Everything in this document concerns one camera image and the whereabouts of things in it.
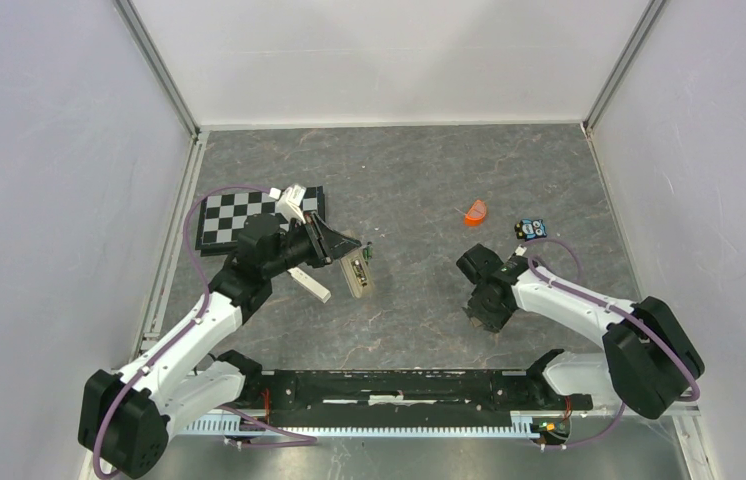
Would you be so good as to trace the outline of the beige remote control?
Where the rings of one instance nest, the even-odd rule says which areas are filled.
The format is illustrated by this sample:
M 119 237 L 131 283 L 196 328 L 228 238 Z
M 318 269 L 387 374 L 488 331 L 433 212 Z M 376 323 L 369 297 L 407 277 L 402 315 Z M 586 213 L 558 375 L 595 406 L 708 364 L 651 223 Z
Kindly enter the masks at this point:
M 361 299 L 369 296 L 374 282 L 361 249 L 356 249 L 340 259 L 340 266 L 352 296 Z

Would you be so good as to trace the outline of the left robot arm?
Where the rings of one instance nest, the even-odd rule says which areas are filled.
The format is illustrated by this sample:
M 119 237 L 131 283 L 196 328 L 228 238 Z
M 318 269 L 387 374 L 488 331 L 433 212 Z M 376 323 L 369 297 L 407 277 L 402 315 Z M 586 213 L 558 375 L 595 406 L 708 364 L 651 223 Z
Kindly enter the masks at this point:
M 193 368 L 266 302 L 273 278 L 301 264 L 333 265 L 362 245 L 317 213 L 288 228 L 273 214 L 249 217 L 233 253 L 179 323 L 135 360 L 114 372 L 98 370 L 86 381 L 78 442 L 91 452 L 96 477 L 140 478 L 202 415 L 231 401 L 255 405 L 263 394 L 258 375 L 225 360 L 198 375 Z

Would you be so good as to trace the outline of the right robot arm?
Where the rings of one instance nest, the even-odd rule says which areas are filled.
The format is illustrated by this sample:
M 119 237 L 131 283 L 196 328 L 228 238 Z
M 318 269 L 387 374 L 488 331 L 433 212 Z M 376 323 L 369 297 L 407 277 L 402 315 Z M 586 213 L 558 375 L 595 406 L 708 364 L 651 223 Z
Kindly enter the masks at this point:
M 482 244 L 456 262 L 472 284 L 467 316 L 499 332 L 518 311 L 552 320 L 600 348 L 553 353 L 526 382 L 529 400 L 551 408 L 568 395 L 623 404 L 657 419 L 677 402 L 701 396 L 705 364 L 672 309 L 648 296 L 620 299 L 554 274 L 519 247 L 507 260 Z

